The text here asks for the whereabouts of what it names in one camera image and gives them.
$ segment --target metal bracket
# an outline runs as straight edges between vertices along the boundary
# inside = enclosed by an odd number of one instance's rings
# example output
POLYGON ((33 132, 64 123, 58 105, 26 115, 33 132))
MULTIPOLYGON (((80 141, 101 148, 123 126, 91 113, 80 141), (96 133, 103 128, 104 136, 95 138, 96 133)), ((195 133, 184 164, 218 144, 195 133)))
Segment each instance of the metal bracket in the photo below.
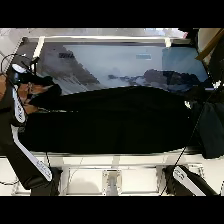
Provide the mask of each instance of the metal bracket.
POLYGON ((102 192, 105 196, 119 196, 122 193, 121 170, 104 170, 102 192))

